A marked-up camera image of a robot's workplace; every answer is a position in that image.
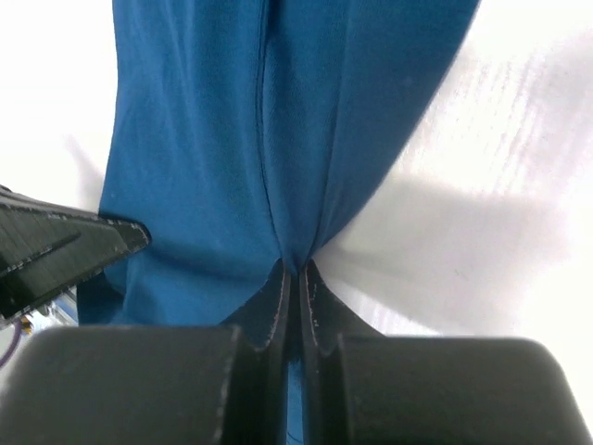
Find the blue t shirt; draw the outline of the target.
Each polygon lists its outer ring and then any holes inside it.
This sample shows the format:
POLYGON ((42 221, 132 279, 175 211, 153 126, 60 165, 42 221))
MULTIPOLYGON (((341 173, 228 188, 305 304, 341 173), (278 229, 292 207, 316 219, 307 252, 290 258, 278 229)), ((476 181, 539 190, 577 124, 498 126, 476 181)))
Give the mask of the blue t shirt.
POLYGON ((78 289, 81 324, 216 324, 361 210, 474 1, 116 1, 100 203, 152 241, 78 289))

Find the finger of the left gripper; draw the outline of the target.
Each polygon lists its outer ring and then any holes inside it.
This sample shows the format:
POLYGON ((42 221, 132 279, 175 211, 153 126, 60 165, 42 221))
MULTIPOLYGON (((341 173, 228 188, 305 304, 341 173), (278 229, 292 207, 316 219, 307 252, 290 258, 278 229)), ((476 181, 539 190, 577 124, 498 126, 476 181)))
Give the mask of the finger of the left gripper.
POLYGON ((149 245, 143 224, 1 188, 1 318, 18 320, 149 245))

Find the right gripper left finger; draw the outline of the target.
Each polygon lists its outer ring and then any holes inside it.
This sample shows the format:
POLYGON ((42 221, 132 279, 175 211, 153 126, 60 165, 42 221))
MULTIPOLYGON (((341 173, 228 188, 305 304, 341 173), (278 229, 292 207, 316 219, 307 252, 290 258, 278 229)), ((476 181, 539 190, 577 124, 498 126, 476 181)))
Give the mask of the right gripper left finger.
POLYGON ((216 326, 61 327, 1 388, 5 444, 282 444, 290 274, 216 326))

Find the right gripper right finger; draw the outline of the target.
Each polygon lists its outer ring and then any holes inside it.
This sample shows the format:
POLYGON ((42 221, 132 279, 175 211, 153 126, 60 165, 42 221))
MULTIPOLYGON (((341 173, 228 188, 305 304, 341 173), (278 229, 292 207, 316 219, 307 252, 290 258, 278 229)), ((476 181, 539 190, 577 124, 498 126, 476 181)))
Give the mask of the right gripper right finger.
POLYGON ((299 277, 308 444, 588 444, 561 367, 532 340, 388 337, 299 277))

